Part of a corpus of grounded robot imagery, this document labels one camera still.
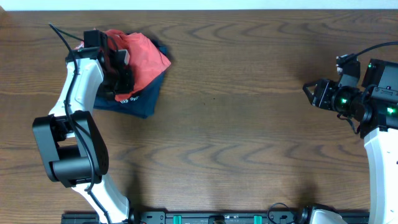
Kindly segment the red t-shirt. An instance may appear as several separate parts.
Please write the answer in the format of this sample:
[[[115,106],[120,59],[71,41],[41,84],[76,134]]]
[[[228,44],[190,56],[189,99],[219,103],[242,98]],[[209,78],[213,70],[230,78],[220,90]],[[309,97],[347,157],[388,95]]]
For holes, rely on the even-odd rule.
[[[149,88],[171,61],[142,33],[92,29],[81,45],[65,59],[68,82],[65,98],[87,109],[95,98],[119,104],[131,101]]]

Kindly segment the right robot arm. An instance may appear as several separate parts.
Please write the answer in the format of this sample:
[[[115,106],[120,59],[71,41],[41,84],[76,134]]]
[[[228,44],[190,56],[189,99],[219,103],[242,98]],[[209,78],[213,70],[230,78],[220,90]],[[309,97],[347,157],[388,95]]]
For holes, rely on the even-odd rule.
[[[369,61],[364,78],[355,54],[336,59],[339,80],[321,78],[303,90],[312,106],[359,126],[369,163],[370,223],[397,223],[397,64]]]

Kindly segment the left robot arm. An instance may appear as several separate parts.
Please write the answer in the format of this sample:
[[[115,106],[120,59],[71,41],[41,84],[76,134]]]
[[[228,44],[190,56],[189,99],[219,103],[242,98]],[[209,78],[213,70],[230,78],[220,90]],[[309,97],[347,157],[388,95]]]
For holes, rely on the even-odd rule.
[[[129,53],[99,30],[68,50],[67,77],[55,106],[32,130],[48,178],[78,192],[95,209],[96,223],[139,223],[130,200],[108,174],[109,156],[93,119],[95,99],[112,100],[134,87]]]

